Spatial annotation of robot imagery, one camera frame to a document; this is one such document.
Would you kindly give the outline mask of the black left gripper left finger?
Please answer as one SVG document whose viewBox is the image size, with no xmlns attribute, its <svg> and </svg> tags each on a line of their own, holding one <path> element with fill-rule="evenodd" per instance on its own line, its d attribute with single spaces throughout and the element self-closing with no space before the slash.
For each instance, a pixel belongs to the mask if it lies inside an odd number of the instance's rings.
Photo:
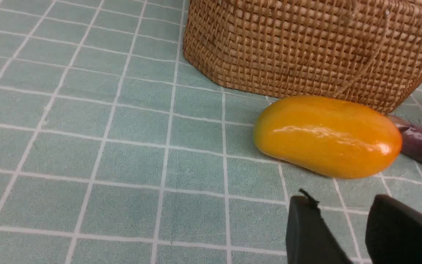
<svg viewBox="0 0 422 264">
<path fill-rule="evenodd" d="M 324 221 L 319 201 L 306 190 L 290 198 L 286 229 L 289 264 L 351 264 Z"/>
</svg>

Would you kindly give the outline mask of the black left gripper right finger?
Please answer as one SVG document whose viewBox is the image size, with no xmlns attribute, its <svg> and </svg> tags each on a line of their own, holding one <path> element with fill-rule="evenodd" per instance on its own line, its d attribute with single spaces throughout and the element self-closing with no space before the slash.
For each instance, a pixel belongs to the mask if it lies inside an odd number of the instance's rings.
<svg viewBox="0 0 422 264">
<path fill-rule="evenodd" d="M 374 264 L 422 264 L 422 213 L 377 194 L 368 214 L 365 244 Z"/>
</svg>

